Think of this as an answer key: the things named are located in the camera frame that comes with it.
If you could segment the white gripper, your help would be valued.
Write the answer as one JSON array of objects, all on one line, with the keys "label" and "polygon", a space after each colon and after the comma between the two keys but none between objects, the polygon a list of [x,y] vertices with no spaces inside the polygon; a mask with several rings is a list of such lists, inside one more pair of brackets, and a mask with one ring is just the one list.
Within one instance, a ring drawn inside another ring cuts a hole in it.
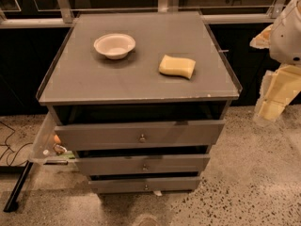
[{"label": "white gripper", "polygon": [[[270,48],[272,25],[254,37],[249,45],[256,49]],[[254,109],[254,121],[275,121],[286,106],[301,92],[301,66],[281,64],[262,78],[260,98]]]}]

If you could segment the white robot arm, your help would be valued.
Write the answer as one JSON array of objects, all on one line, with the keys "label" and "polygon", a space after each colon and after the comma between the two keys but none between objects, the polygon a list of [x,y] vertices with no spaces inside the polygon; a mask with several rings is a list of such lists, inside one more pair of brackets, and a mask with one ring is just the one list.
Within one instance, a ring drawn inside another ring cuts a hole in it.
[{"label": "white robot arm", "polygon": [[261,81],[260,98],[255,105],[256,121],[275,121],[301,92],[301,0],[291,0],[274,23],[251,40],[256,49],[268,49],[279,62]]}]

